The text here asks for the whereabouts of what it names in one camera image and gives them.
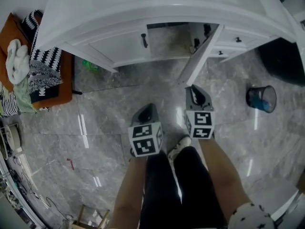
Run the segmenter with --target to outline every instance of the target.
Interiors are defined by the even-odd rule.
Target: green cloth
[[[36,113],[37,110],[33,108],[30,94],[29,94],[29,77],[25,77],[18,85],[14,85],[14,94],[16,96],[16,104],[20,112]]]

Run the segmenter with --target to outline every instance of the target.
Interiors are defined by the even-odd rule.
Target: white cabinet
[[[191,86],[194,83],[197,75],[210,56],[223,28],[223,25],[219,25],[215,32],[198,48],[194,55],[190,57],[178,79],[179,84]]]
[[[177,22],[180,27],[147,29]],[[218,25],[224,28],[211,37]],[[296,41],[279,0],[49,0],[36,45],[59,47],[111,72],[133,63],[191,57],[190,84],[195,76],[190,69],[198,73],[207,57],[231,59],[278,37]]]
[[[85,50],[111,67],[118,67],[150,59],[150,44],[146,26],[127,28],[111,33],[97,32],[92,38],[74,46]]]

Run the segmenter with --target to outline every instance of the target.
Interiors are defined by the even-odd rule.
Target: person's left leg
[[[183,228],[178,187],[163,151],[147,159],[144,190],[140,229]]]

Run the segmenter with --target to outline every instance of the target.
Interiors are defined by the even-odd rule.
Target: shoe
[[[177,145],[172,149],[171,152],[168,154],[168,158],[170,161],[174,161],[180,151],[184,149],[185,147],[189,147],[191,145],[191,138],[189,135],[185,135],[180,141],[177,143]]]

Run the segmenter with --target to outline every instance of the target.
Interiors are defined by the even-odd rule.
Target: marble floor
[[[187,60],[124,66],[117,74],[90,72],[81,62],[76,58],[74,88],[83,95],[74,95],[70,103],[49,112],[3,120],[20,124],[25,154],[20,160],[28,167],[33,191],[74,217],[81,204],[102,214],[113,209],[130,158],[127,127],[140,107],[157,105],[165,131],[163,148],[172,147],[186,131],[185,90],[175,80]],[[256,51],[225,63],[209,59],[195,84],[212,97],[216,140],[238,169],[250,197],[262,200],[266,191],[287,187],[265,205],[274,212],[294,192],[305,167],[304,88],[271,77]],[[247,107],[250,84],[275,88],[278,102],[272,114]],[[62,216],[56,208],[33,200],[46,222],[59,228]]]

